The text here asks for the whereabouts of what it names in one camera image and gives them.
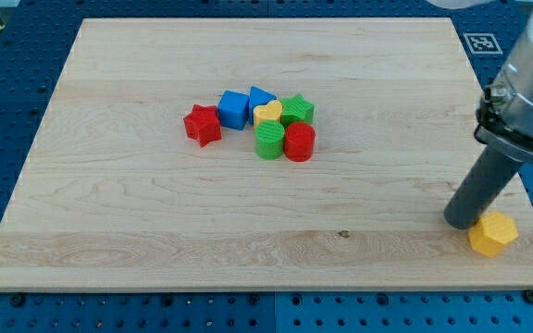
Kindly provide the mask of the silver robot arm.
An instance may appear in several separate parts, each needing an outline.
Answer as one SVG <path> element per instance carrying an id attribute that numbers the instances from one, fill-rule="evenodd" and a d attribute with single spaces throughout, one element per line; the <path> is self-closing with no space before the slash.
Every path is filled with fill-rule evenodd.
<path id="1" fill-rule="evenodd" d="M 533 13 L 494 81 L 484 87 L 474 136 L 479 160 L 533 164 Z"/>

